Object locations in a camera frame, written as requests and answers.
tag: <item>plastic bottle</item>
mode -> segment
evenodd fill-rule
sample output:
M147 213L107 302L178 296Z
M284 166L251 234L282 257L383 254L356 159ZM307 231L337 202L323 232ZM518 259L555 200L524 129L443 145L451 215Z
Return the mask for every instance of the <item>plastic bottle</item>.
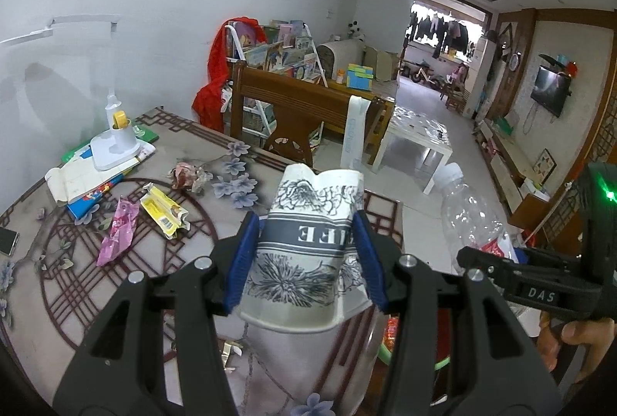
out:
M107 95L107 106L105 106L105 113L107 115L107 123L109 124L109 128L113 128L113 115L119 112L122 103L118 101L118 98L115 96L113 90L109 90L109 94Z
M518 262L504 223L486 200L465 184L459 164L443 166L435 172L434 180L443 194L443 235L448 244L452 266L458 274L463 274L464 269L457 262L457 254L465 246Z

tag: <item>white coffee table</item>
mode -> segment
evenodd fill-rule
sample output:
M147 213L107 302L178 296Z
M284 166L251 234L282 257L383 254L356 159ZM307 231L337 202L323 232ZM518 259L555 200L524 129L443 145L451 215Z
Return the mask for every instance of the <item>white coffee table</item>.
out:
M388 145L395 136L421 144L443 155L437 169L448 163L452 155L452 148L448 139L448 130L445 128L445 125L431 120L427 115L396 106L388 129L386 130L386 135L381 141L379 151L375 157L373 172L377 172L379 169L384 153L386 153ZM431 192L434 185L435 181L433 181L433 177L431 177L427 187L424 189L425 195Z

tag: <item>smartphone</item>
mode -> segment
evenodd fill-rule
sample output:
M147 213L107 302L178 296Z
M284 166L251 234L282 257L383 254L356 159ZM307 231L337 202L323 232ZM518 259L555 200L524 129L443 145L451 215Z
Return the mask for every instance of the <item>smartphone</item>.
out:
M0 228L0 254L12 256L19 240L19 233L11 229Z

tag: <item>refrigerator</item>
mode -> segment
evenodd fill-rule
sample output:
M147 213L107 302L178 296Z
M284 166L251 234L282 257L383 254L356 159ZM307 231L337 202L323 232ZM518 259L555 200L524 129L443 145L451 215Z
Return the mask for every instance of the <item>refrigerator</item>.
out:
M469 74L465 81L465 91L470 96L463 111L464 117L471 118L480 103L480 97L486 84L486 77L491 68L496 48L497 44L488 41L485 37L477 41L476 50L469 64Z

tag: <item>television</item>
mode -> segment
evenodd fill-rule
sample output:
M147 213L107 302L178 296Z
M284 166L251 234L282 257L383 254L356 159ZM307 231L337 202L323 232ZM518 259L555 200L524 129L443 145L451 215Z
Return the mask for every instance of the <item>television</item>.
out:
M570 95L572 78L540 66L531 98L556 117L561 115L566 97Z

